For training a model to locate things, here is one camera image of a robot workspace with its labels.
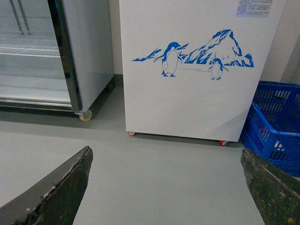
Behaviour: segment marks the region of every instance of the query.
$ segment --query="plastic crate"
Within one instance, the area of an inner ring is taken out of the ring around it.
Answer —
[[[300,177],[300,85],[260,82],[241,139],[247,149]]]

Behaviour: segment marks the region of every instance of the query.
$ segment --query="penguin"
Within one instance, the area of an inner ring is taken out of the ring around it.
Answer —
[[[176,52],[178,47],[181,47],[181,45],[177,42],[170,43],[164,54],[154,60],[154,62],[162,60],[162,75],[164,77],[175,77],[174,73],[176,71],[178,61],[183,63],[182,58]]]
[[[223,66],[223,63],[219,58],[214,58],[211,63],[212,66],[208,70],[211,70],[212,80],[220,80],[223,70],[228,71],[228,69]]]

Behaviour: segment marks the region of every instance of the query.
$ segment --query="white wall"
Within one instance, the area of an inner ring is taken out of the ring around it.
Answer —
[[[276,31],[261,80],[286,82],[293,80],[299,62],[300,1],[288,0]]]
[[[119,0],[109,0],[114,73],[123,74]]]
[[[119,0],[109,0],[115,74],[123,74]],[[261,80],[300,83],[300,0],[288,0]]]

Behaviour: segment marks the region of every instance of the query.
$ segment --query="gray floor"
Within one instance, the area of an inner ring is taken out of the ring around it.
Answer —
[[[240,164],[241,143],[137,135],[123,89],[101,94],[94,117],[0,111],[0,206],[89,145],[90,180],[74,224],[263,225]]]

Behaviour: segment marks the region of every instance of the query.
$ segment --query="red caster wheel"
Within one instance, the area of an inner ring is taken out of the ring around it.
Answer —
[[[132,131],[129,131],[128,134],[129,134],[130,136],[136,136],[136,133],[135,133],[135,132],[132,132]]]
[[[220,141],[219,143],[220,145],[225,146],[228,143],[228,141]]]

